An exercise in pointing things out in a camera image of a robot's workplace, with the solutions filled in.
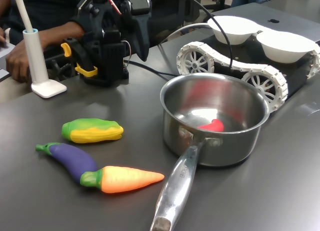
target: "saucepan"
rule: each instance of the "saucepan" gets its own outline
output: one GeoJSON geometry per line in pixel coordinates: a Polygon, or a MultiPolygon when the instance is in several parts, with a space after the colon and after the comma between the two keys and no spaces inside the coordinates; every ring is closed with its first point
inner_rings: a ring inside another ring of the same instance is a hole
{"type": "Polygon", "coordinates": [[[173,230],[186,204],[197,164],[227,167],[252,152],[269,105],[252,85],[215,73],[176,77],[160,92],[163,139],[180,158],[159,195],[151,231],[173,230]],[[224,132],[198,128],[218,119],[224,132]]]}

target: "plastic toy vegetable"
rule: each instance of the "plastic toy vegetable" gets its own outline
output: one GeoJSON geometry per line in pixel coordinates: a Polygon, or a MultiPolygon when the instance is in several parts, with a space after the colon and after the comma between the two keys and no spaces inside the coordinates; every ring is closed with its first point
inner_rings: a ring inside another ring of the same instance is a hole
{"type": "Polygon", "coordinates": [[[164,177],[161,173],[136,168],[106,166],[96,172],[85,172],[81,176],[80,184],[113,194],[139,189],[159,182],[164,177]]]}
{"type": "Polygon", "coordinates": [[[62,136],[78,144],[118,140],[124,129],[115,121],[80,118],[62,126],[62,136]]]}
{"type": "Polygon", "coordinates": [[[214,119],[212,120],[212,123],[199,126],[198,128],[203,130],[208,130],[211,132],[223,132],[225,129],[225,126],[219,119],[214,119]]]}
{"type": "Polygon", "coordinates": [[[89,154],[68,144],[50,142],[45,145],[37,144],[35,149],[52,156],[62,163],[77,183],[80,183],[81,177],[85,172],[98,170],[95,161],[89,154]]]}

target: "lamp base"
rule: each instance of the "lamp base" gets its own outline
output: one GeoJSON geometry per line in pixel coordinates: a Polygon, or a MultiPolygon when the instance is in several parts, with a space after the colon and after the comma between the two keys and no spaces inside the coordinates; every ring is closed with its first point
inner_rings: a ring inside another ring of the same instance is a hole
{"type": "Polygon", "coordinates": [[[31,84],[31,89],[40,97],[47,99],[63,93],[67,90],[67,87],[55,80],[48,79],[44,82],[31,84]]]}

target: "person's hand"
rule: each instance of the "person's hand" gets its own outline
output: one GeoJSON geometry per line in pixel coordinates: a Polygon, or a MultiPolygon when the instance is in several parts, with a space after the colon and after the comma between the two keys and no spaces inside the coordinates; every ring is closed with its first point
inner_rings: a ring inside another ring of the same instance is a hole
{"type": "Polygon", "coordinates": [[[5,41],[5,31],[2,28],[0,28],[0,43],[4,43],[5,41]]]}
{"type": "Polygon", "coordinates": [[[14,47],[5,60],[6,70],[11,74],[12,79],[20,83],[29,81],[29,61],[24,40],[14,47]]]}

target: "black cable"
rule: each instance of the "black cable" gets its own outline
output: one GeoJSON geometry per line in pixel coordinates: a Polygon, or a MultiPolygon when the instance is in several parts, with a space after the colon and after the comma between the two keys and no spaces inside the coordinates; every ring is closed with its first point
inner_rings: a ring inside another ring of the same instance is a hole
{"type": "Polygon", "coordinates": [[[205,8],[201,5],[201,3],[199,3],[197,0],[190,0],[192,1],[195,5],[197,5],[200,9],[202,9],[209,17],[211,17],[211,19],[213,20],[213,22],[218,26],[218,28],[221,30],[221,33],[223,34],[223,37],[225,38],[226,40],[226,43],[228,45],[228,48],[229,48],[229,55],[230,55],[230,65],[229,65],[229,68],[230,68],[230,71],[232,69],[232,62],[233,62],[233,54],[232,54],[232,48],[231,48],[231,44],[229,42],[229,39],[225,33],[225,31],[222,29],[222,27],[220,26],[220,24],[215,20],[214,16],[205,8]]]}
{"type": "Polygon", "coordinates": [[[151,67],[149,67],[147,65],[139,63],[139,62],[135,62],[135,61],[131,61],[131,60],[130,61],[129,60],[123,60],[123,62],[126,63],[126,64],[138,66],[138,67],[143,68],[145,70],[148,70],[148,71],[150,71],[150,72],[152,72],[152,73],[154,73],[156,75],[168,75],[168,76],[173,76],[173,77],[178,77],[179,76],[179,75],[172,74],[172,73],[159,72],[159,71],[157,71],[157,70],[155,70],[155,69],[153,69],[153,68],[151,68],[151,67]]]}

